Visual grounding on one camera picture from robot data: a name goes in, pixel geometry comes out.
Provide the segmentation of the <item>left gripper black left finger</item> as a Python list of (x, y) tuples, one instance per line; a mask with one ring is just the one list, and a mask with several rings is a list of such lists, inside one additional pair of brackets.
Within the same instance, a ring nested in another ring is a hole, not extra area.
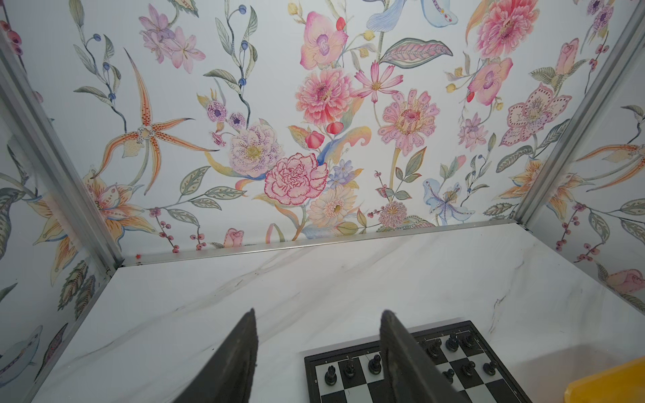
[(248, 402), (258, 347), (256, 316), (251, 309), (174, 403)]

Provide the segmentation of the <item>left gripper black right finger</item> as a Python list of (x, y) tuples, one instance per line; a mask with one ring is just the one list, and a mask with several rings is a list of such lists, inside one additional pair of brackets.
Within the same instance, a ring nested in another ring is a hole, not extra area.
[(464, 402), (395, 313), (381, 315), (381, 357), (389, 402)]

